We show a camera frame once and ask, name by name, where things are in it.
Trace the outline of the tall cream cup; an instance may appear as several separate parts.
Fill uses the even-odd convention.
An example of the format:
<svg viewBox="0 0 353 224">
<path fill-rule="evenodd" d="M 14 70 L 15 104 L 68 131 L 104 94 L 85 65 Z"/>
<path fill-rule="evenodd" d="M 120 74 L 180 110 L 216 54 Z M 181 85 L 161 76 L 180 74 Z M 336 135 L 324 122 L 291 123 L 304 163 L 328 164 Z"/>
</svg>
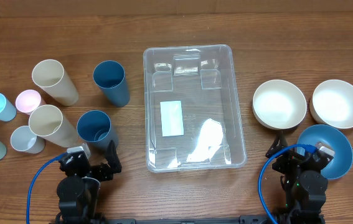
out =
<svg viewBox="0 0 353 224">
<path fill-rule="evenodd" d="M 54 105 L 42 105 L 29 116 L 29 128 L 39 137 L 61 147 L 77 144 L 78 134 L 71 122 Z"/>
<path fill-rule="evenodd" d="M 71 106 L 79 99 L 73 81 L 57 60 L 46 59 L 39 62 L 32 70 L 32 81 L 64 106 Z"/>
</svg>

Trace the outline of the tall cream cup front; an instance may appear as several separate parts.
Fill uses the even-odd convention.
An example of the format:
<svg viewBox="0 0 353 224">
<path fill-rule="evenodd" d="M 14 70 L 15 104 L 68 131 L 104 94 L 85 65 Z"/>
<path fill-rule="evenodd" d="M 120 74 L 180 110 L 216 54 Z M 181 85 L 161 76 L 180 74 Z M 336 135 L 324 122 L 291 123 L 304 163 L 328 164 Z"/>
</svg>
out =
<svg viewBox="0 0 353 224">
<path fill-rule="evenodd" d="M 54 105 L 42 105 L 29 116 L 29 128 L 39 137 L 61 147 L 77 144 L 78 134 L 71 122 Z"/>
</svg>

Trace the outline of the cream bowl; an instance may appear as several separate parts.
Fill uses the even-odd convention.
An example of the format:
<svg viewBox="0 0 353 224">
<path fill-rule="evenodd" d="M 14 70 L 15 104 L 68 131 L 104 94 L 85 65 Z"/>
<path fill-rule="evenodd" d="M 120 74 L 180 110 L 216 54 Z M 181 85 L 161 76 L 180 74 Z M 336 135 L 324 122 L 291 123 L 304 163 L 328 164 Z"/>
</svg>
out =
<svg viewBox="0 0 353 224">
<path fill-rule="evenodd" d="M 326 80 L 313 91 L 309 110 L 319 124 L 337 129 L 353 128 L 353 85 L 343 80 Z"/>
<path fill-rule="evenodd" d="M 263 126 L 283 130 L 300 125 L 308 110 L 303 92 L 286 80 L 268 80 L 254 92 L 252 110 Z"/>
</svg>

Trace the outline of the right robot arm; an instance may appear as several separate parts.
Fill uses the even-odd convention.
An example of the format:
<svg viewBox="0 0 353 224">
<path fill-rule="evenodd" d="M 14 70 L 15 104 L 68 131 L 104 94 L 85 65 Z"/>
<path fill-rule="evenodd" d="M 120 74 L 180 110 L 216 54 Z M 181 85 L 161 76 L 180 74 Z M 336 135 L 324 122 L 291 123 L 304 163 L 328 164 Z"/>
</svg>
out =
<svg viewBox="0 0 353 224">
<path fill-rule="evenodd" d="M 335 152 L 321 142 L 315 145 L 288 145 L 283 133 L 277 133 L 265 154 L 268 160 L 260 171 L 258 194 L 267 214 L 267 223 L 324 223 L 321 208 L 326 202 L 328 180 L 321 175 Z M 286 205 L 271 213 L 263 198 L 261 184 L 268 165 L 282 174 L 281 187 Z"/>
</svg>

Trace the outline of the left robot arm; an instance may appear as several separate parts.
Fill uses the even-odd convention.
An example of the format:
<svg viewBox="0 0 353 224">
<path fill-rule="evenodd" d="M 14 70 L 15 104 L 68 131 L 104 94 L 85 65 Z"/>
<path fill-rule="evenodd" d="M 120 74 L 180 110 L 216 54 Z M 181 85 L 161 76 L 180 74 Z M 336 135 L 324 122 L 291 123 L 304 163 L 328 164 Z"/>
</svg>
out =
<svg viewBox="0 0 353 224">
<path fill-rule="evenodd" d="M 107 163 L 92 166 L 88 161 L 87 144 L 68 148 L 59 159 L 60 170 L 66 178 L 57 186 L 60 212 L 55 223 L 108 223 L 104 215 L 96 212 L 100 185 L 120 173 L 122 166 L 113 140 L 105 150 Z"/>
</svg>

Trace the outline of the small pink cup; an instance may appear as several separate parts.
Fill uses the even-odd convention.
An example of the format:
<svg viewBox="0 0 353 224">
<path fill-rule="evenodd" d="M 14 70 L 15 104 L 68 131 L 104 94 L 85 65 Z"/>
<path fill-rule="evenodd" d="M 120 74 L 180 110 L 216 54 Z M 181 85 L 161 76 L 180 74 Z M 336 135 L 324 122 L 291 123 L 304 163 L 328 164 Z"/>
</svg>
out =
<svg viewBox="0 0 353 224">
<path fill-rule="evenodd" d="M 16 109 L 21 113 L 31 115 L 38 107 L 46 102 L 36 90 L 24 90 L 16 98 Z"/>
</svg>

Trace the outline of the small grey cup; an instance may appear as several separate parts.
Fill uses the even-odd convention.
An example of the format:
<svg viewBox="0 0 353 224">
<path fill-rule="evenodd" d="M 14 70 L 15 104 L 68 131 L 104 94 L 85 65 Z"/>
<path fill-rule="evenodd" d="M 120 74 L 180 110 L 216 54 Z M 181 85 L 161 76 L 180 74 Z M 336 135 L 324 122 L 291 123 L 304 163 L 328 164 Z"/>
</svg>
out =
<svg viewBox="0 0 353 224">
<path fill-rule="evenodd" d="M 11 134 L 11 146 L 19 152 L 38 154 L 45 147 L 45 140 L 35 135 L 29 126 L 20 126 Z"/>
</svg>

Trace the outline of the blue bowl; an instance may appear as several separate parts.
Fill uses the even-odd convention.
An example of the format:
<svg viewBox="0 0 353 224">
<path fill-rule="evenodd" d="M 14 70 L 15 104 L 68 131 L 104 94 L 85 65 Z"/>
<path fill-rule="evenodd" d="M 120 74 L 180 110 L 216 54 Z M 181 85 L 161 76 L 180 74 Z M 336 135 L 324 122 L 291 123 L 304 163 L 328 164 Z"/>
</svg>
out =
<svg viewBox="0 0 353 224">
<path fill-rule="evenodd" d="M 353 150 L 346 136 L 338 129 L 325 124 L 317 124 L 306 128 L 298 138 L 298 144 L 315 145 L 321 142 L 335 152 L 333 160 L 321 171 L 329 179 L 339 179 L 346 175 L 352 167 Z"/>
</svg>

